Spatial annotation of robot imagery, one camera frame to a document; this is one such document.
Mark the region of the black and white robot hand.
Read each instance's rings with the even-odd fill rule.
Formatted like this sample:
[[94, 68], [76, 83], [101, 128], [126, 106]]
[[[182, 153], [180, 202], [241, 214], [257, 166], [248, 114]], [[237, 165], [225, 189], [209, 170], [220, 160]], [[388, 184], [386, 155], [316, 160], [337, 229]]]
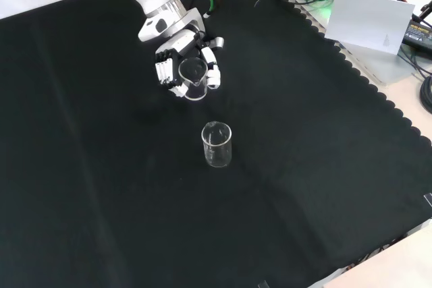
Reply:
[[222, 49], [222, 37], [187, 28], [163, 43], [155, 53], [155, 70], [160, 85], [176, 97], [200, 101], [208, 90], [221, 85], [215, 51]]

